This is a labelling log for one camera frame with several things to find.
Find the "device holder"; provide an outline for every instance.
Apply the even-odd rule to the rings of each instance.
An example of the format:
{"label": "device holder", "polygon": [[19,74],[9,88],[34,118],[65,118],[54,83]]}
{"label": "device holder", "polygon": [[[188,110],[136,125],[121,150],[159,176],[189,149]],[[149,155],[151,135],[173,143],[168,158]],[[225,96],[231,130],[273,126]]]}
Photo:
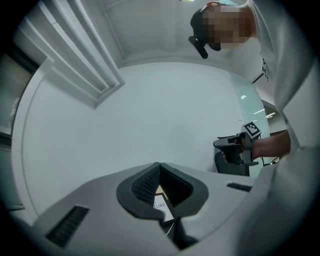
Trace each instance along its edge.
{"label": "device holder", "polygon": [[253,123],[249,122],[241,127],[241,132],[235,136],[217,137],[213,146],[219,149],[227,163],[240,166],[255,166],[259,162],[254,161],[253,142],[261,135],[261,131]]}

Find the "white wall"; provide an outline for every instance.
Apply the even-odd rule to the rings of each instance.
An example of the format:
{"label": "white wall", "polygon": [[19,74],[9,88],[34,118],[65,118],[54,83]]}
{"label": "white wall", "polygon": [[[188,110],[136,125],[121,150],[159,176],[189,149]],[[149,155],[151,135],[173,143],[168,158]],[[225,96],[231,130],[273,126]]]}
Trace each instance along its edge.
{"label": "white wall", "polygon": [[268,119],[270,133],[276,133],[287,129],[285,120],[281,115]]}
{"label": "white wall", "polygon": [[133,166],[213,168],[213,141],[243,119],[228,72],[190,63],[121,69],[127,85],[93,109],[42,80],[23,133],[24,176],[38,214],[83,183]]}

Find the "black slot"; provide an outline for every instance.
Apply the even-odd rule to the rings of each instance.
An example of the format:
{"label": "black slot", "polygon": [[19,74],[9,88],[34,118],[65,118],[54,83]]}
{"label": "black slot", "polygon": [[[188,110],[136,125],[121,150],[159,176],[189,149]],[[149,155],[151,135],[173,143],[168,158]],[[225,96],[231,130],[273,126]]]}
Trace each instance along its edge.
{"label": "black slot", "polygon": [[235,189],[235,190],[241,190],[241,191],[245,191],[245,192],[250,192],[250,190],[252,189],[252,186],[248,186],[248,185],[242,185],[239,183],[229,183],[228,185],[226,185],[229,188]]}
{"label": "black slot", "polygon": [[81,222],[88,214],[89,209],[82,206],[74,206],[63,219],[46,236],[57,246],[64,247],[71,239]]}

